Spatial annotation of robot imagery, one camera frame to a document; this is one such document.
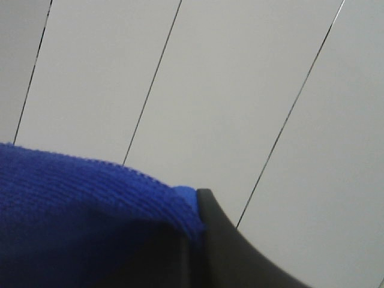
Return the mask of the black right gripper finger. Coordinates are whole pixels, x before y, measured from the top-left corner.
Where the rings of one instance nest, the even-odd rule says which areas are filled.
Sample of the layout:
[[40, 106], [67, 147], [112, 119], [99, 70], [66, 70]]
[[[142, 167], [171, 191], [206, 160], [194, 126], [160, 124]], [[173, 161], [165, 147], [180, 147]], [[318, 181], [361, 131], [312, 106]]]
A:
[[200, 287], [308, 287], [255, 249], [207, 188], [197, 190], [201, 236]]

